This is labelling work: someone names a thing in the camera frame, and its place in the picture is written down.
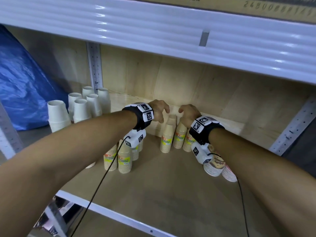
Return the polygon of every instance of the black wristband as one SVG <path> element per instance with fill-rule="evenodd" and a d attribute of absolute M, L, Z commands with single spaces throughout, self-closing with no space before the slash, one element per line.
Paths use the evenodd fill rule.
<path fill-rule="evenodd" d="M 209 116 L 201 116 L 192 123 L 189 133 L 200 145 L 204 145 L 210 143 L 209 135 L 215 128 L 225 129 L 219 121 Z"/>
<path fill-rule="evenodd" d="M 125 106 L 122 111 L 132 111 L 137 116 L 137 124 L 133 130 L 143 130 L 154 119 L 153 109 L 146 103 L 138 102 Z"/>

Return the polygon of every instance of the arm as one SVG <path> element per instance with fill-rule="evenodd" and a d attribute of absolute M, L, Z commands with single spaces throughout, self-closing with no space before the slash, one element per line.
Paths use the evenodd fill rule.
<path fill-rule="evenodd" d="M 192 105 L 179 109 L 190 127 L 201 116 Z M 316 232 L 316 180 L 290 161 L 227 130 L 216 128 L 209 141 L 235 175 L 295 236 Z"/>
<path fill-rule="evenodd" d="M 163 123 L 162 111 L 169 113 L 169 106 L 158 100 L 149 105 L 154 121 Z M 46 136 L 0 166 L 1 235 L 26 236 L 57 191 L 136 123 L 131 111 L 82 121 Z"/>

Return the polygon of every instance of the hand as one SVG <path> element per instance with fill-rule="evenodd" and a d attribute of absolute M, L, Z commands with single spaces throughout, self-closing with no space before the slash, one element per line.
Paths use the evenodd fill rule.
<path fill-rule="evenodd" d="M 163 110 L 166 110 L 167 113 L 170 112 L 170 108 L 167 105 L 167 103 L 165 103 L 163 100 L 153 100 L 149 102 L 148 105 L 150 105 L 150 107 L 154 111 L 153 121 L 159 121 L 159 123 L 163 123 L 164 122 L 163 114 L 162 114 Z"/>
<path fill-rule="evenodd" d="M 193 121 L 202 116 L 199 110 L 191 104 L 180 106 L 179 113 L 183 112 L 183 116 L 180 118 L 180 122 L 187 128 L 190 128 Z"/>

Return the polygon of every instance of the white shelf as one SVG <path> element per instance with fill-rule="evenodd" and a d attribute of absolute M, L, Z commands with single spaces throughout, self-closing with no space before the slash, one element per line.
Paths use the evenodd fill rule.
<path fill-rule="evenodd" d="M 133 0 L 0 0 L 0 23 L 316 84 L 309 24 Z"/>

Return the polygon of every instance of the blue plastic bag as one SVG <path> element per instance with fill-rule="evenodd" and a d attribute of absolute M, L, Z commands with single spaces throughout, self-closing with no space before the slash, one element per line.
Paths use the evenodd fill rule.
<path fill-rule="evenodd" d="M 48 124 L 47 102 L 67 93 L 45 75 L 29 52 L 0 25 L 0 100 L 14 128 L 29 130 Z"/>

